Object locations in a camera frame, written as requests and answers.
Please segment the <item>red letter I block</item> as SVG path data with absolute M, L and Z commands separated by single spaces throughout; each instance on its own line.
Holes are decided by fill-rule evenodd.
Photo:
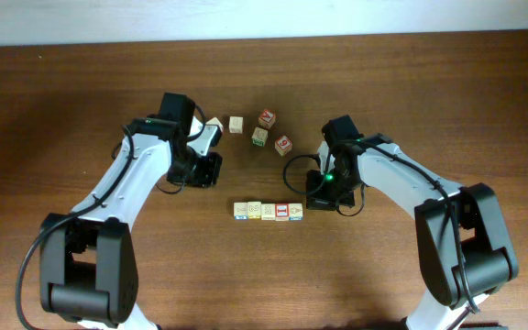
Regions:
M 287 203 L 275 204 L 275 220 L 288 221 L 290 218 L 290 207 Z

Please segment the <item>red number 6 block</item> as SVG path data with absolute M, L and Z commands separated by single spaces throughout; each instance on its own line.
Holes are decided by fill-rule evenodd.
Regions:
M 274 147 L 281 156 L 285 156 L 292 150 L 292 142 L 287 136 L 281 136 L 275 141 Z

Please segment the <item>yellow number 2 block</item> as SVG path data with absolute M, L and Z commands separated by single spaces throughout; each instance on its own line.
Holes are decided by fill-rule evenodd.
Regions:
M 262 215 L 261 202 L 248 202 L 247 203 L 247 216 L 249 219 L 260 219 Z

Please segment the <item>blue trimmed picture block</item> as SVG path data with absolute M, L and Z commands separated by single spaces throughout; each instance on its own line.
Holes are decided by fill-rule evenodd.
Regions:
M 300 221 L 303 219 L 303 205 L 301 203 L 289 204 L 289 220 Z

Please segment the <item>wooden letter X block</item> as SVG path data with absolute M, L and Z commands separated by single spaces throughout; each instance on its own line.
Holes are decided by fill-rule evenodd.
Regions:
M 234 203 L 234 219 L 248 220 L 248 203 Z

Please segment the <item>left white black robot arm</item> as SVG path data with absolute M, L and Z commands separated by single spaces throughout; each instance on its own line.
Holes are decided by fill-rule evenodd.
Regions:
M 165 93 L 155 115 L 134 119 L 114 162 L 68 214 L 42 222 L 40 304 L 88 329 L 155 329 L 137 303 L 138 269 L 131 231 L 161 178 L 186 186 L 215 185 L 223 135 L 215 118 L 184 94 Z

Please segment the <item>wooden number 3 block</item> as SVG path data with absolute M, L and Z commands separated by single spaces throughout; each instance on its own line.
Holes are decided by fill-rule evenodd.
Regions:
M 263 203 L 261 205 L 261 216 L 260 218 L 265 221 L 276 220 L 276 210 L 274 203 Z

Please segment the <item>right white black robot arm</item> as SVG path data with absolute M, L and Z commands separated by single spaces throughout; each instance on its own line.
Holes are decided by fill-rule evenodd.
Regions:
M 306 181 L 310 210 L 339 212 L 354 192 L 374 188 L 414 221 L 426 286 L 408 329 L 458 329 L 479 304 L 519 273 L 495 192 L 442 178 L 406 156 L 390 138 L 358 132 L 348 115 L 328 121 Z

